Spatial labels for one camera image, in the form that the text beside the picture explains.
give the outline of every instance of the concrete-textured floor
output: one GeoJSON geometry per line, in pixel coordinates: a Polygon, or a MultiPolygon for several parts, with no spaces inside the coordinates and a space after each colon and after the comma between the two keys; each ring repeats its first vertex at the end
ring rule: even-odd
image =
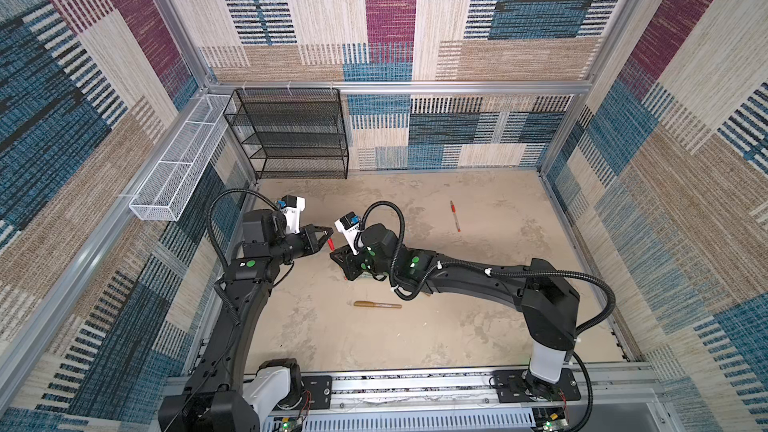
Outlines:
{"type": "MultiPolygon", "coordinates": [[[[260,191],[272,199],[306,198],[302,225],[332,227],[349,211],[361,216],[372,202],[385,199],[406,217],[409,247],[490,264],[529,264],[539,257],[556,268],[581,271],[533,171],[271,179],[262,181],[260,191]],[[456,232],[451,200],[461,232],[456,232]]],[[[370,215],[369,226],[377,222],[398,229],[388,208],[370,215]]],[[[346,244],[338,232],[333,241],[346,244]]],[[[297,260],[274,290],[256,326],[246,371],[284,357],[298,359],[303,370],[526,364],[530,359],[531,339],[515,310],[460,294],[423,294],[403,302],[387,283],[346,281],[328,252],[326,247],[297,260]],[[358,308],[352,306],[355,300],[400,303],[402,309],[358,308]]],[[[598,312],[598,303],[587,284],[573,283],[581,294],[581,323],[598,312]]],[[[584,332],[576,351],[590,362],[622,360],[605,323],[584,332]]]]}

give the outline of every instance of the white mesh basket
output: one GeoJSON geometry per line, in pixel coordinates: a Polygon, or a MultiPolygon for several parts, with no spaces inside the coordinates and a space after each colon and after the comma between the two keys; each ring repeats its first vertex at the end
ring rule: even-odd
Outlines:
{"type": "Polygon", "coordinates": [[[206,95],[154,164],[130,201],[141,220],[177,221],[226,130],[223,113],[234,109],[229,96],[206,95]]]}

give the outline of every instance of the patterned wall panel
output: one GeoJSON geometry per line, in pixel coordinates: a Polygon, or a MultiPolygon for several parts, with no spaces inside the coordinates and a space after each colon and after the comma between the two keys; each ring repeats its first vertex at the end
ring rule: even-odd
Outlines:
{"type": "Polygon", "coordinates": [[[688,430],[768,424],[768,0],[642,0],[548,180],[688,430]]]}
{"type": "Polygon", "coordinates": [[[3,350],[197,84],[152,0],[0,4],[3,350]]]}
{"type": "MultiPolygon", "coordinates": [[[[0,0],[0,353],[196,89],[152,0],[0,0]]],[[[203,182],[198,202],[242,186],[234,152],[203,182]]],[[[0,429],[146,428],[214,270],[201,207],[130,225],[0,429]]]]}
{"type": "Polygon", "coordinates": [[[536,167],[571,96],[348,95],[350,168],[536,167]]]}
{"type": "MultiPolygon", "coordinates": [[[[134,219],[106,257],[0,429],[39,430],[77,418],[84,430],[146,430],[164,380],[182,374],[213,281],[220,274],[205,230],[207,204],[248,177],[223,140],[178,222],[134,219]]],[[[244,197],[216,207],[226,247],[244,197]]]]}
{"type": "Polygon", "coordinates": [[[578,80],[620,0],[174,2],[218,81],[245,82],[578,80]]]}

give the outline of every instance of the black cable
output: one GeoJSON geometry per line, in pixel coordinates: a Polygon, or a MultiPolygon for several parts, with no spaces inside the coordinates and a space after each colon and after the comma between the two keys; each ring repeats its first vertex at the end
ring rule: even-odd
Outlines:
{"type": "Polygon", "coordinates": [[[587,366],[584,365],[584,362],[581,360],[581,358],[578,356],[576,352],[573,353],[573,357],[578,362],[578,366],[581,369],[581,373],[584,374],[584,382],[587,383],[587,409],[584,411],[584,416],[581,418],[578,424],[571,427],[570,429],[567,429],[565,432],[579,432],[582,428],[584,428],[585,425],[587,425],[589,416],[592,415],[592,405],[594,402],[594,396],[592,395],[592,380],[589,379],[589,372],[587,372],[587,366]]]}
{"type": "Polygon", "coordinates": [[[543,270],[543,271],[523,271],[523,272],[500,272],[496,269],[491,270],[491,276],[501,276],[501,277],[518,277],[518,278],[529,278],[529,277],[566,277],[566,278],[575,278],[577,280],[581,280],[584,282],[589,282],[591,284],[595,284],[598,287],[600,287],[600,290],[603,291],[605,294],[605,307],[603,307],[603,310],[589,319],[588,321],[584,322],[583,324],[576,327],[576,336],[578,337],[581,332],[586,331],[589,328],[594,327],[595,325],[599,324],[600,322],[604,321],[605,319],[610,316],[611,312],[614,311],[616,308],[616,294],[614,294],[614,291],[611,290],[611,288],[606,284],[602,279],[597,278],[590,274],[585,274],[582,272],[573,272],[573,271],[560,271],[560,270],[543,270]]]}
{"type": "Polygon", "coordinates": [[[295,265],[295,264],[296,264],[295,262],[292,262],[292,263],[290,264],[290,268],[288,269],[288,272],[286,272],[286,274],[285,274],[285,275],[283,275],[283,277],[282,277],[282,278],[280,278],[280,280],[279,280],[279,281],[275,282],[275,283],[272,285],[272,288],[275,288],[275,287],[277,287],[278,285],[280,285],[280,283],[281,283],[282,281],[284,281],[284,280],[286,279],[286,277],[288,277],[288,274],[290,274],[290,272],[293,270],[293,265],[295,265]]]}
{"type": "MultiPolygon", "coordinates": [[[[400,221],[400,233],[397,235],[397,245],[395,245],[395,251],[392,254],[392,262],[389,264],[389,285],[391,287],[395,287],[398,285],[395,279],[395,264],[397,264],[397,256],[400,253],[400,248],[402,248],[402,240],[403,235],[406,234],[406,219],[402,216],[402,211],[400,210],[400,207],[396,206],[395,204],[391,203],[387,200],[379,200],[378,202],[374,202],[373,204],[368,207],[366,210],[366,213],[362,215],[362,219],[360,219],[360,231],[355,235],[355,240],[352,241],[352,246],[357,250],[357,243],[360,239],[360,234],[362,234],[362,231],[366,229],[366,221],[368,220],[368,216],[373,211],[374,208],[379,206],[386,206],[391,208],[395,211],[397,214],[397,218],[400,221]]],[[[384,279],[378,279],[374,275],[373,278],[375,278],[379,282],[384,282],[384,279]]]]}
{"type": "Polygon", "coordinates": [[[222,277],[214,282],[214,291],[216,291],[216,295],[221,299],[224,310],[226,311],[226,314],[230,316],[232,323],[235,324],[235,327],[239,327],[243,322],[240,320],[240,314],[237,313],[237,309],[235,308],[235,304],[232,303],[232,299],[229,298],[225,290],[221,287],[223,279],[224,278],[222,277]]]}
{"type": "Polygon", "coordinates": [[[221,194],[219,194],[213,202],[210,203],[210,206],[208,207],[208,214],[207,214],[207,228],[208,228],[208,239],[210,240],[210,244],[214,246],[214,250],[216,251],[216,256],[219,258],[219,262],[221,262],[221,265],[226,268],[229,263],[226,261],[226,256],[224,255],[224,251],[221,250],[221,246],[216,241],[216,236],[214,235],[214,208],[216,207],[216,204],[219,200],[222,199],[222,197],[229,195],[229,194],[235,194],[238,192],[242,192],[245,194],[251,194],[252,196],[256,196],[266,202],[266,204],[269,207],[272,207],[272,210],[279,210],[276,205],[274,205],[267,197],[262,196],[258,192],[254,192],[253,190],[249,190],[248,188],[228,188],[221,194]]]}

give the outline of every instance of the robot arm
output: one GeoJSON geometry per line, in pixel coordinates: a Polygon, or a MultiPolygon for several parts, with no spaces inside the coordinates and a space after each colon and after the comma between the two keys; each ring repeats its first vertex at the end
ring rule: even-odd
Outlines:
{"type": "Polygon", "coordinates": [[[252,382],[243,383],[256,321],[280,264],[317,253],[332,235],[328,227],[293,225],[303,209],[303,199],[294,199],[300,199],[300,206],[286,196],[281,210],[261,209],[244,215],[244,258],[223,264],[224,274],[214,284],[222,299],[219,317],[182,394],[163,400],[158,421],[164,432],[261,430],[276,404],[292,408],[302,399],[301,372],[294,359],[266,362],[252,382]]]}
{"type": "MultiPolygon", "coordinates": [[[[371,206],[364,217],[375,206],[371,206]]],[[[355,215],[351,212],[345,217],[349,216],[355,215]]],[[[580,272],[556,271],[540,258],[534,258],[530,265],[513,266],[468,262],[435,251],[408,248],[381,224],[366,227],[358,223],[356,226],[362,232],[352,240],[362,245],[360,254],[353,254],[350,246],[344,246],[330,255],[348,280],[355,280],[364,272],[374,277],[389,274],[390,285],[404,300],[411,300],[420,292],[454,292],[499,302],[523,312],[534,341],[526,381],[530,391],[540,398],[557,397],[554,385],[561,378],[563,362],[573,353],[576,337],[613,311],[613,293],[599,278],[580,272]],[[586,327],[576,326],[580,297],[565,277],[587,280],[606,291],[606,309],[584,324],[586,327]]]]}

